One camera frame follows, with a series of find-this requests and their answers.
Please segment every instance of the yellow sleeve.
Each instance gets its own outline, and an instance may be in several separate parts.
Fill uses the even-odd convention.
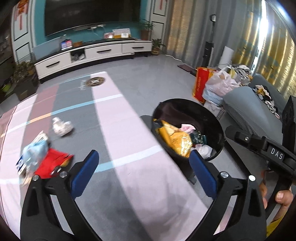
[[[276,227],[279,225],[279,223],[281,222],[282,219],[283,219],[283,217],[281,217],[278,220],[275,220],[275,221],[271,222],[267,226],[267,234],[266,234],[267,237],[276,229]]]

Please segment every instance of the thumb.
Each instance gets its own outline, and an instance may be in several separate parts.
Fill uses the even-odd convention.
[[[276,194],[276,202],[279,204],[282,204],[282,206],[280,207],[278,213],[274,217],[274,221],[283,217],[286,214],[290,204],[293,201],[293,198],[294,198],[294,195],[290,190],[279,191]]]

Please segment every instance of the black trash bin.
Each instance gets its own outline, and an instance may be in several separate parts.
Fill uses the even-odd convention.
[[[203,135],[206,135],[207,144],[214,149],[212,155],[206,161],[217,157],[223,149],[225,141],[223,129],[217,118],[209,110],[187,99],[169,99],[159,103],[152,116],[151,131],[187,179],[193,173],[188,158],[177,154],[166,144],[156,132],[153,119],[162,119],[178,128],[181,128],[181,124],[191,124]]]

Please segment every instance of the white cabinet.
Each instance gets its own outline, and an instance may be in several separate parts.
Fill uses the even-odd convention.
[[[47,76],[62,69],[67,68],[71,64],[71,56],[69,53],[63,53],[56,57],[49,58],[35,65],[39,77]]]
[[[134,55],[135,52],[150,52],[151,49],[151,41],[144,40],[119,40],[110,43],[99,43],[57,53],[55,56],[37,62],[35,67],[38,78],[42,79],[48,75],[76,65],[105,58]],[[77,51],[84,52],[85,58],[71,61],[71,52],[75,54]]]
[[[111,44],[85,49],[87,59],[102,59],[121,55],[121,44]]]
[[[135,52],[146,52],[151,51],[152,43],[143,42],[143,43],[129,43],[122,45],[122,53],[135,53]]]

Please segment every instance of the tv stand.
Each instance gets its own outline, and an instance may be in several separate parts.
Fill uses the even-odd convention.
[[[81,65],[81,68],[85,66],[85,63],[93,62],[96,64],[97,60],[108,59],[120,56],[130,56],[133,58],[135,53],[143,52],[147,57],[148,53],[152,50],[152,42],[145,40],[135,40],[133,38],[128,39],[102,39],[94,42],[83,43],[82,46],[59,51],[50,54],[42,59],[39,59],[36,64],[36,71],[38,79],[43,82],[44,77],[50,77],[58,72]],[[84,58],[74,60],[73,56],[76,53],[83,53]]]

